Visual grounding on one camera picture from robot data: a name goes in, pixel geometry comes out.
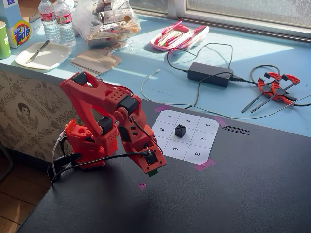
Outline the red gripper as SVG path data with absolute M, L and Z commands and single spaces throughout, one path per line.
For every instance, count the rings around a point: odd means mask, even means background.
M 141 127 L 140 125 L 128 125 L 122 127 L 122 144 L 129 158 L 144 173 L 147 173 L 147 162 L 144 158 L 145 151 L 151 150 L 155 155 L 162 155 L 162 148 L 157 143 L 154 132 L 148 125 Z

